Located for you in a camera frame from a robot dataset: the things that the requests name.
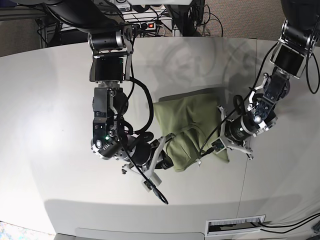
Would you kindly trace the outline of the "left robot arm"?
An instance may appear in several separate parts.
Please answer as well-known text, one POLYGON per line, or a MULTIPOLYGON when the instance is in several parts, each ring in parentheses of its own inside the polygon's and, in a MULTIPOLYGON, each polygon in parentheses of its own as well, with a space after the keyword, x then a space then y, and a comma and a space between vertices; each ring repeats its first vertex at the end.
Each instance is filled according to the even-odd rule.
POLYGON ((271 74, 264 73, 261 84, 255 82, 248 95, 233 98, 234 112, 231 120, 219 107, 221 123, 216 127, 219 136, 206 153, 219 154, 226 149, 238 150, 253 158, 252 149, 246 145, 251 136, 258 136, 276 121, 275 107, 290 91, 290 78, 299 79, 309 73, 309 62, 320 40, 320 2, 318 0, 281 1, 285 21, 281 35, 267 52, 274 65, 271 74))

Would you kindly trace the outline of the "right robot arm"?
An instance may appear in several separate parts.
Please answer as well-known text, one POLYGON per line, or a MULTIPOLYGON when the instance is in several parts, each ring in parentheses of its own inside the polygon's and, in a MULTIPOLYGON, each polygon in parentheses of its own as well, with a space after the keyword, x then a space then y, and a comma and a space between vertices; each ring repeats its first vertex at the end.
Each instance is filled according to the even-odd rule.
POLYGON ((60 22, 87 34, 92 51, 89 80, 96 83, 92 151, 104 160, 125 161, 125 171, 137 167, 146 177, 153 176, 156 169, 170 169, 173 161, 164 151, 165 140, 156 140, 149 132, 154 118, 150 92, 133 76, 137 27, 114 5, 107 11, 101 11, 91 0, 47 0, 44 5, 60 22), (130 98, 120 86, 124 81, 141 87, 147 98, 148 120, 138 130, 124 118, 130 98))

